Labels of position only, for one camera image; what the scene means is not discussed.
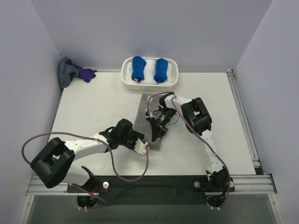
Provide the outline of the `grey towel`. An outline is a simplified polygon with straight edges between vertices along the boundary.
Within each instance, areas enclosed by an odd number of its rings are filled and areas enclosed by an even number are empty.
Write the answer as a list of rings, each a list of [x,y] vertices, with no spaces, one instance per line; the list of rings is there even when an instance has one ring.
[[[148,142],[152,150],[159,150],[162,142],[163,130],[157,123],[157,115],[153,112],[158,109],[159,96],[152,97],[152,94],[143,93],[133,124],[133,130],[144,135],[143,142]],[[153,119],[146,119],[146,109],[153,114]]]

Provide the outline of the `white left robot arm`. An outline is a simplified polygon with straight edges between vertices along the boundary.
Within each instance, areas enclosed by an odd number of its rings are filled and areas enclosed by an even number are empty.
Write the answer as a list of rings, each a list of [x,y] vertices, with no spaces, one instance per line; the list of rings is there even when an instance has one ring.
[[[66,141],[59,137],[51,139],[30,162],[30,167],[49,189],[60,183],[69,183],[77,185],[83,192],[89,192],[94,188],[94,174],[86,166],[76,167],[73,162],[119,146],[145,155],[149,144],[144,141],[144,134],[133,130],[129,120],[121,119],[116,126],[92,137]]]

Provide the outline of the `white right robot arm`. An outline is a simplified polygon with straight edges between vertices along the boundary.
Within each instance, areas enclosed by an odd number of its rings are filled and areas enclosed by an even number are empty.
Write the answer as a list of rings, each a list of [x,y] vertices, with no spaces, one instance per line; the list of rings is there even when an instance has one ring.
[[[159,96],[158,118],[149,109],[152,98]],[[152,137],[157,139],[166,134],[168,129],[166,123],[178,114],[183,120],[187,130],[200,141],[200,149],[205,156],[205,168],[207,174],[207,185],[212,191],[218,191],[222,187],[232,188],[233,180],[229,170],[217,154],[212,135],[212,118],[201,98],[178,97],[173,91],[155,94],[147,99],[145,118],[152,127]]]

